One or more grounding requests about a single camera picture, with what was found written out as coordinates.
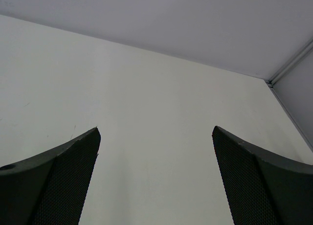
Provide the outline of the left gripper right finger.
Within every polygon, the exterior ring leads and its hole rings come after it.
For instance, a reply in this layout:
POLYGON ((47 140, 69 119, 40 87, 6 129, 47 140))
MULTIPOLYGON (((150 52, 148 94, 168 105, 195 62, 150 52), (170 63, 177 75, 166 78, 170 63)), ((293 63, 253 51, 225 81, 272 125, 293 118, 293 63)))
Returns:
POLYGON ((311 225, 313 167, 215 126, 213 145, 234 224, 311 225))

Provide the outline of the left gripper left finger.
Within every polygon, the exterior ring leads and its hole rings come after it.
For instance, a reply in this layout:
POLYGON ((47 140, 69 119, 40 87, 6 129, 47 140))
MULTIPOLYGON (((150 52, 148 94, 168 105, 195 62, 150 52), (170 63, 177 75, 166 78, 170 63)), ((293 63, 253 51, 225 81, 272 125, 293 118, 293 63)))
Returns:
POLYGON ((2 225, 77 225, 98 156, 93 128, 67 143, 0 168, 2 225))

